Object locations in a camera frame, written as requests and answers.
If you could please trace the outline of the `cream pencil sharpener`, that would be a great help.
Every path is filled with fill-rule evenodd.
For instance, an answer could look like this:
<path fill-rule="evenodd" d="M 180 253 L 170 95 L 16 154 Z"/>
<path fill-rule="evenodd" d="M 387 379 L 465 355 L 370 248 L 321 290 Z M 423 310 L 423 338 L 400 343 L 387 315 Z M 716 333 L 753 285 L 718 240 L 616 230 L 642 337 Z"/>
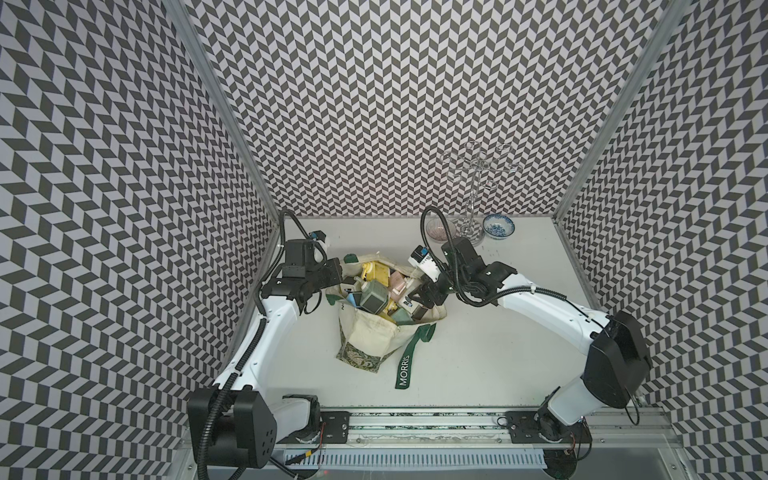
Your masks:
<path fill-rule="evenodd" d="M 405 296 L 400 300 L 399 306 L 408 313 L 413 321 L 421 320 L 429 311 L 429 309 L 424 305 L 409 298 L 408 296 Z"/>

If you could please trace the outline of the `green pencil sharpener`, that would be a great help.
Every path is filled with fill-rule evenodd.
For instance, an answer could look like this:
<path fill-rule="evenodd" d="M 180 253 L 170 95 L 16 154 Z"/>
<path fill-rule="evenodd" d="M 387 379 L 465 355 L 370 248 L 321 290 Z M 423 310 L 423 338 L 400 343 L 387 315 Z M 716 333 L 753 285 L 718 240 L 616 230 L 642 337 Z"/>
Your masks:
<path fill-rule="evenodd" d="M 364 282 L 359 307 L 371 314 L 379 314 L 389 302 L 388 288 L 377 280 Z"/>

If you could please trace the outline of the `cream tote bag green handles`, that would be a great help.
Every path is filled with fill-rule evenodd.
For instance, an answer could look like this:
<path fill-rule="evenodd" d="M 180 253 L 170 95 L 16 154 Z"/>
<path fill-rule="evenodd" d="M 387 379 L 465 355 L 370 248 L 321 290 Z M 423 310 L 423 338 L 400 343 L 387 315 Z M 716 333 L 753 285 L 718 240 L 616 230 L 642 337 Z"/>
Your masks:
<path fill-rule="evenodd" d="M 380 261 L 411 278 L 406 294 L 421 283 L 416 268 L 402 265 L 376 253 L 367 255 L 348 254 L 341 260 L 342 283 L 324 290 L 328 303 L 338 307 L 338 323 L 341 346 L 336 358 L 352 367 L 371 373 L 395 354 L 399 354 L 394 388 L 407 390 L 411 387 L 415 351 L 419 344 L 431 341 L 435 324 L 447 317 L 444 306 L 435 306 L 421 320 L 413 321 L 408 313 L 389 296 L 387 306 L 379 314 L 354 308 L 346 297 L 351 292 L 361 292 L 364 281 L 361 266 L 364 262 Z"/>

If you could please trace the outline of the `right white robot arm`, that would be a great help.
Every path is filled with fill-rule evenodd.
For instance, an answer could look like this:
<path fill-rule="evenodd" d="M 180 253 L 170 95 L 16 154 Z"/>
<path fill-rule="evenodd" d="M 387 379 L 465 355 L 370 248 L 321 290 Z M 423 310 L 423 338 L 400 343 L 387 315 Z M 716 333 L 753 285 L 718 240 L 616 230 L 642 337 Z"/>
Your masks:
<path fill-rule="evenodd" d="M 465 237 L 444 243 L 441 250 L 443 260 L 428 246 L 418 246 L 410 254 L 409 263 L 422 273 L 422 284 L 416 290 L 418 301 L 438 306 L 455 295 L 472 307 L 504 308 L 557 335 L 582 355 L 578 374 L 556 387 L 522 423 L 510 421 L 509 430 L 556 444 L 574 437 L 574 429 L 582 427 L 586 416 L 594 411 L 635 404 L 652 358 L 640 323 L 632 314 L 579 305 L 508 264 L 487 263 Z"/>

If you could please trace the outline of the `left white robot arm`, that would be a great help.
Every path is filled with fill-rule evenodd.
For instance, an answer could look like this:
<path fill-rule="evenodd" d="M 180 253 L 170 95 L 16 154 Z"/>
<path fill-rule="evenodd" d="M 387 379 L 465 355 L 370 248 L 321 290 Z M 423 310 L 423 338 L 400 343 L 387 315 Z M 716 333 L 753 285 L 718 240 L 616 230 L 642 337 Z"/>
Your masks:
<path fill-rule="evenodd" d="M 273 461 L 280 440 L 323 439 L 318 398 L 291 394 L 269 404 L 266 374 L 306 302 L 341 280 L 340 260 L 331 258 L 260 287 L 254 317 L 233 359 L 212 386 L 194 391 L 187 403 L 199 479 L 210 477 L 211 466 L 232 467 L 233 479 L 248 468 L 262 468 Z"/>

